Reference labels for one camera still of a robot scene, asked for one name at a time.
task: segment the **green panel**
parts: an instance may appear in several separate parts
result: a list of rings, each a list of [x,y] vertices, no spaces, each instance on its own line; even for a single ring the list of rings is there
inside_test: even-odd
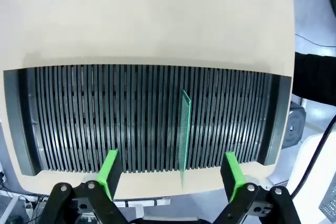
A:
[[[232,171],[232,175],[233,175],[233,178],[235,180],[235,185],[234,185],[232,196],[231,196],[231,199],[230,199],[230,202],[231,202],[234,199],[234,197],[236,196],[238,188],[245,184],[245,177],[244,177],[243,173],[241,172],[242,170],[240,169],[240,166],[239,166],[239,163],[238,163],[237,158],[235,156],[235,153],[234,152],[228,152],[228,153],[225,153],[225,155],[226,155],[226,158],[229,162],[229,165],[230,165],[230,168],[231,168],[231,171]]]
[[[116,160],[116,156],[118,154],[118,150],[110,150],[105,158],[105,161],[98,173],[97,176],[97,182],[102,185],[105,189],[105,192],[107,194],[107,196],[110,198],[110,200],[113,200],[110,194],[110,189],[108,187],[108,177],[109,177],[109,173],[111,171],[111,168],[113,166],[114,161]]]
[[[184,172],[186,168],[187,149],[189,144],[191,100],[184,90],[180,101],[180,144],[178,149],[178,169],[181,173],[182,187],[184,185]]]

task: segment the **beige table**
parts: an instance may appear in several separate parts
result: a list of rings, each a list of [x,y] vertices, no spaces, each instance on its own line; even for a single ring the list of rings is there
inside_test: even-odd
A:
[[[123,63],[202,66],[293,75],[293,0],[0,0],[1,71],[36,66]],[[0,117],[22,187],[47,194],[86,174],[22,175],[0,75]],[[242,164],[263,179],[275,165]],[[122,174],[116,198],[195,193],[222,188],[218,168]]]

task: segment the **screw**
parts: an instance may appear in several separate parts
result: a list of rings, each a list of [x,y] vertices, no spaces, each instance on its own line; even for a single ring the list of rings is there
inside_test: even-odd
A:
[[[247,186],[247,190],[249,190],[249,191],[254,191],[254,186],[253,186],[253,185],[248,185],[248,186]]]
[[[89,184],[88,184],[88,187],[89,187],[89,189],[94,189],[94,183],[92,183],[92,182],[90,182]]]
[[[280,188],[276,188],[276,189],[275,189],[275,193],[276,193],[277,195],[280,195],[280,194],[282,194],[282,191],[281,191]]]

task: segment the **gray floor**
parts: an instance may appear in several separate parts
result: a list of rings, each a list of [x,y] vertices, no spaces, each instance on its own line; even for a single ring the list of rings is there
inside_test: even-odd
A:
[[[294,0],[296,33],[321,45],[336,45],[336,18],[332,12],[329,0]],[[318,54],[336,56],[335,48],[326,48],[296,37],[296,51],[304,54]],[[294,101],[300,98],[293,96]],[[331,118],[336,114],[336,107],[308,101],[306,106],[307,123],[302,141],[308,136],[323,132]],[[0,131],[0,161],[2,162],[12,190],[24,192],[19,185],[5,146],[2,131]],[[280,159],[274,173],[269,179],[274,183],[288,180],[300,144],[281,151]],[[8,204],[5,197],[0,197],[0,215]],[[147,207],[145,214],[151,216],[198,216],[213,221],[227,204],[223,190],[210,191],[201,194],[182,195],[172,197],[169,206]],[[22,211],[22,203],[16,206],[16,212]],[[135,218],[133,209],[122,210],[128,220]],[[256,218],[249,218],[245,223],[260,223]]]

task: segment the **person's arm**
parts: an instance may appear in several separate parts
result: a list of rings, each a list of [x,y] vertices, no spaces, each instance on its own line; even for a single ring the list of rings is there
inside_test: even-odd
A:
[[[336,57],[295,52],[293,94],[336,105]]]

